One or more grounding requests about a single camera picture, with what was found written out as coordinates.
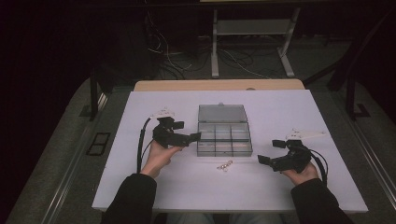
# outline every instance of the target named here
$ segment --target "gray plastic box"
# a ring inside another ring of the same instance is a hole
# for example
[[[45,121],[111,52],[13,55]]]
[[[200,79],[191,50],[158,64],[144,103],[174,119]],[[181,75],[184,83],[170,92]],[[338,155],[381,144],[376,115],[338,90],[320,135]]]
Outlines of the gray plastic box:
[[[200,105],[198,132],[199,157],[249,157],[253,152],[243,105]]]

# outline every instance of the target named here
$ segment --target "black sleeve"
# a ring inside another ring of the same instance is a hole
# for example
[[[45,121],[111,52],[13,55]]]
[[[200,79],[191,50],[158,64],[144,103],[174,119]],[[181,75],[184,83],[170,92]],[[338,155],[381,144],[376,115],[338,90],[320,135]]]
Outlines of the black sleeve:
[[[350,224],[337,199],[320,179],[312,179],[291,190],[301,224]]]
[[[122,182],[102,218],[106,223],[150,223],[157,183],[148,175],[133,174]]]

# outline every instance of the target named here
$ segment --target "person's right hand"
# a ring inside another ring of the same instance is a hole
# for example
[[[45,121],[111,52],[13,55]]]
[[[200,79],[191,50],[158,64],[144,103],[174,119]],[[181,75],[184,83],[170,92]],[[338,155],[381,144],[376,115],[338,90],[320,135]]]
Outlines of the person's right hand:
[[[149,175],[152,178],[157,177],[160,174],[161,169],[171,162],[172,156],[182,148],[183,147],[164,148],[155,140],[152,141],[149,149],[148,160],[140,174]]]
[[[295,170],[286,170],[281,173],[290,178],[291,182],[293,182],[295,186],[302,184],[305,181],[319,178],[317,168],[312,164],[312,162],[309,162],[305,169],[299,174]]]

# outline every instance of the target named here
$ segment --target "metal frame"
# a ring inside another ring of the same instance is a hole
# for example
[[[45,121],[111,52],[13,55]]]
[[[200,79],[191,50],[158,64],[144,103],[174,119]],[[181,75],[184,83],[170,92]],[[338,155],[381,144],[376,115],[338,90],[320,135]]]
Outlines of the metal frame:
[[[277,50],[280,61],[283,64],[283,67],[285,69],[286,75],[288,77],[295,77],[294,72],[291,68],[289,59],[287,57],[287,52],[288,48],[290,45],[291,38],[293,36],[294,28],[297,23],[298,15],[300,13],[300,8],[297,7],[294,9],[293,14],[291,16],[291,19],[289,21],[288,28],[286,29],[286,32],[282,32],[282,29],[279,29],[278,26],[279,24],[284,23],[284,20],[262,20],[262,21],[252,21],[255,27],[259,27],[257,24],[259,22],[263,23],[263,26],[268,26],[271,28],[271,24],[274,25],[275,29],[269,30],[269,31],[247,31],[246,29],[242,29],[245,31],[238,31],[237,27],[235,31],[231,31],[230,29],[221,29],[224,32],[219,32],[220,27],[219,27],[219,21],[218,21],[218,11],[215,9],[213,13],[213,35],[212,35],[212,54],[211,54],[211,62],[212,62],[212,77],[213,78],[219,78],[219,61],[218,61],[218,44],[217,44],[217,39],[218,35],[249,35],[249,34],[263,34],[263,35],[286,35],[285,42],[282,46],[282,48],[279,48]],[[230,21],[234,23],[241,23],[243,21]]]
[[[78,140],[78,145],[76,147],[75,154],[73,155],[72,160],[70,161],[66,171],[64,172],[64,176],[62,178],[61,183],[59,184],[58,188],[55,191],[55,195],[52,198],[52,201],[47,208],[46,214],[44,215],[43,219],[41,220],[42,224],[47,223],[55,223],[56,218],[61,212],[61,208],[64,204],[64,200],[66,199],[67,193],[73,183],[77,175],[77,170],[80,165],[82,156],[84,155],[85,148],[89,145],[89,140],[93,135],[93,131],[96,129],[97,123],[100,120],[102,110],[104,109],[107,102],[107,98],[104,94],[101,95],[99,102],[95,105],[98,108],[97,116],[95,120],[92,120],[84,129],[81,137]]]
[[[379,158],[376,156],[375,151],[370,145],[369,141],[365,137],[361,127],[355,118],[350,117],[350,114],[346,112],[343,108],[342,99],[339,95],[334,94],[333,98],[336,99],[336,104],[341,111],[341,114],[349,125],[353,133],[355,134],[356,139],[361,144],[361,152],[364,155],[365,159],[369,163],[375,177],[378,180],[378,183],[381,185],[385,194],[387,195],[392,207],[396,210],[396,185],[393,180],[390,178],[388,172],[385,167],[382,165]]]

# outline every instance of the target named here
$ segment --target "white tabletop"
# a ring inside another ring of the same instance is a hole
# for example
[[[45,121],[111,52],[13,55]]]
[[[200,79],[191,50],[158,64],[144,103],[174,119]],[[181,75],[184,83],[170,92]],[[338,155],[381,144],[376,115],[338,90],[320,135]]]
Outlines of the white tabletop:
[[[136,170],[140,130],[153,113],[167,107],[185,128],[176,133],[196,133],[198,105],[244,105],[253,154],[249,158],[197,157],[196,143],[178,152],[165,166],[158,183],[154,210],[203,212],[286,212],[294,210],[293,185],[284,175],[259,164],[257,155],[271,158],[287,154],[272,147],[294,128],[319,131],[321,137],[303,140],[329,163],[328,187],[346,212],[366,212],[364,203],[323,121],[310,91],[133,91],[107,159],[92,207],[106,211],[126,176]],[[144,147],[151,140],[153,119],[147,127]],[[232,160],[228,172],[217,167]]]

